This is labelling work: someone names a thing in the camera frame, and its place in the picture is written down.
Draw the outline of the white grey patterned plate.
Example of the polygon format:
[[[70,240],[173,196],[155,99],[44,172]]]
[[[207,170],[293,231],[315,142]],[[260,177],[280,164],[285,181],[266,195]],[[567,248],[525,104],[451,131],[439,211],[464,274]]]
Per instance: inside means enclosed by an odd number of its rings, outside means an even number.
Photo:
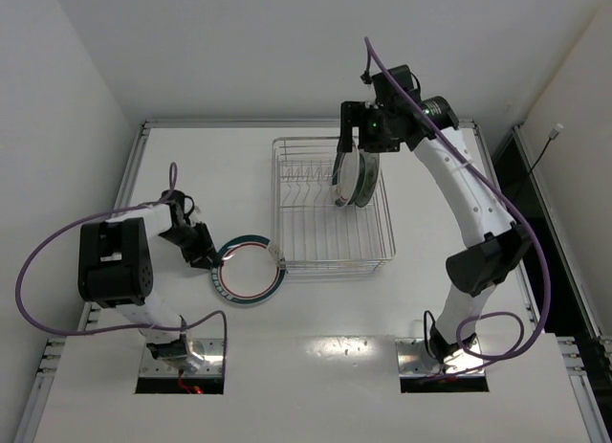
[[[362,180],[355,204],[364,208],[370,202],[378,184],[380,174],[380,155],[378,153],[361,153]]]

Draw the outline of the green red rimmed plate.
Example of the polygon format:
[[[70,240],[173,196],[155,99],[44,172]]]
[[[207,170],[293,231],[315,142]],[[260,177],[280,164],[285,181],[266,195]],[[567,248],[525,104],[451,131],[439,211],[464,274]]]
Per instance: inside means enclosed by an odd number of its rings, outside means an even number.
[[[361,178],[361,155],[357,149],[338,152],[332,171],[332,197],[334,204],[343,208],[352,204],[357,197]]]
[[[219,254],[220,265],[211,270],[211,282],[217,295],[231,304],[261,304],[279,290],[286,278],[284,258],[270,238],[263,235],[235,237]]]

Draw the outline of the green blue patterned plate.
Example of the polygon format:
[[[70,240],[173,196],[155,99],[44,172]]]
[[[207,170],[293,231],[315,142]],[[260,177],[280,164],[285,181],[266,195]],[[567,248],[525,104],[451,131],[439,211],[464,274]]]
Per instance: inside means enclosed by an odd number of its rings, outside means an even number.
[[[359,208],[364,208],[371,197],[371,163],[370,157],[360,153],[360,174],[355,188],[352,203]]]

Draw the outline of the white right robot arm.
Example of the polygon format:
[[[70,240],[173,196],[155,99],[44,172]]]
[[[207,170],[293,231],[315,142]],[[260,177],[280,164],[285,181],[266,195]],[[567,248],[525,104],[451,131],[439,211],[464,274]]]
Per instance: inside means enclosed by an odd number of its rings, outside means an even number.
[[[424,341],[429,355],[443,361],[473,341],[488,299],[533,240],[470,161],[459,120],[446,99],[422,98],[406,65],[376,75],[365,71],[361,81],[373,88],[374,98],[341,104],[339,154],[358,148],[374,155],[407,146],[442,192],[465,246],[446,260],[451,286]]]

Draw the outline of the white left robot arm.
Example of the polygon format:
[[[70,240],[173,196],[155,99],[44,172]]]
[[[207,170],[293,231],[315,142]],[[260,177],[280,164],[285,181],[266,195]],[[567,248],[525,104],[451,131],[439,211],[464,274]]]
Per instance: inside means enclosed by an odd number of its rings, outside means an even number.
[[[180,249],[186,264],[210,271],[221,258],[191,196],[166,190],[160,203],[80,228],[77,285],[81,298],[114,309],[140,326],[151,356],[177,368],[199,360],[185,319],[154,291],[149,240]]]

